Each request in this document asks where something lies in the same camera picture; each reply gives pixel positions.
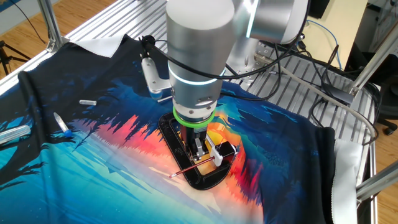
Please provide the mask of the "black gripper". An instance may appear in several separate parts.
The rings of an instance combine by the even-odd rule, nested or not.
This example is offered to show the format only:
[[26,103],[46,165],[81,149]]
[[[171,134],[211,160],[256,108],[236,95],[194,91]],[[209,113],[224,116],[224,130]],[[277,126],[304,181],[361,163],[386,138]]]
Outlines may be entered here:
[[194,157],[196,161],[208,154],[208,148],[205,144],[207,127],[189,128],[184,125],[180,127],[182,141],[189,157]]

